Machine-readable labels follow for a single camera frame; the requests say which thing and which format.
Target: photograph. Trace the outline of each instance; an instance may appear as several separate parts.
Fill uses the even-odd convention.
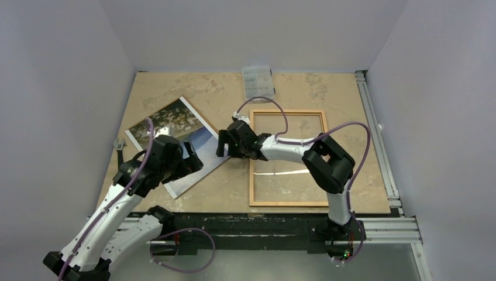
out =
[[[203,119],[184,97],[180,97],[149,117],[153,121],[155,132],[165,126],[172,128],[172,136],[181,142],[183,158],[188,157],[184,141],[190,141],[196,150],[198,158],[204,164],[200,171],[164,184],[172,198],[176,199],[184,194],[229,158],[227,156],[217,157],[216,150],[219,136],[216,130]],[[129,128],[126,134],[138,150],[143,150],[148,146],[148,130],[145,122],[139,122]]]

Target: cable connector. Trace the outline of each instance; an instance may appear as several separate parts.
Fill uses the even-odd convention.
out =
[[[250,118],[248,118],[248,116],[239,115],[238,120],[243,121],[244,123],[247,123],[248,125],[250,125]]]
[[[115,150],[122,150],[124,148],[124,146],[126,146],[126,139],[116,138],[112,144],[113,144]]]
[[[159,129],[157,133],[155,133],[155,138],[160,136],[160,135],[165,135],[165,136],[173,136],[174,135],[174,129],[172,126],[164,126],[163,128]]]
[[[233,120],[238,120],[238,118],[239,118],[239,112],[236,112],[236,111],[235,111],[235,112],[233,113]]]

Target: wooden table surface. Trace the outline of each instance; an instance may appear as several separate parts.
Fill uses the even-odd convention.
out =
[[[284,109],[323,109],[326,112],[329,129],[348,121],[367,122],[354,74],[274,73],[273,80],[277,90],[275,99]],[[123,150],[125,161],[137,153],[125,130],[182,95],[187,97],[216,129],[225,129],[232,121],[233,112],[244,101],[242,76],[240,73],[137,73],[118,135],[120,138],[125,138],[128,144]],[[273,104],[249,104],[241,113],[249,116],[250,109],[272,108],[275,108]],[[290,131],[284,137],[298,136],[292,136]],[[366,143],[366,133],[363,128],[349,126],[334,133],[333,138],[353,156],[357,163],[360,161]],[[173,200],[167,190],[160,185],[143,199],[135,211],[146,211],[155,205],[176,212],[326,213],[328,211],[325,207],[249,207],[248,163],[247,159],[229,159],[176,200]],[[112,184],[116,172],[117,153],[114,151],[98,204]],[[270,187],[266,190],[273,193],[281,192]],[[315,185],[315,191],[312,192],[320,194],[324,191]],[[271,196],[277,197],[277,194],[269,194],[269,197]],[[352,207],[357,213],[390,212],[373,146],[355,181],[351,197]]]

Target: white backdrop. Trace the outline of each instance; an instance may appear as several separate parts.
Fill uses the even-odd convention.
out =
[[[92,213],[134,70],[97,0],[0,2],[0,279],[42,264]]]
[[[138,70],[368,69],[407,0],[101,0]]]
[[[367,73],[434,280],[496,276],[496,2],[409,0]]]

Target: clear plastic box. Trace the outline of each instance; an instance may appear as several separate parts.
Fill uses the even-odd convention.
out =
[[[241,69],[244,83],[244,97],[246,100],[253,97],[275,99],[275,88],[272,83],[272,71],[269,66],[253,66]],[[255,102],[268,102],[264,99],[255,99]]]

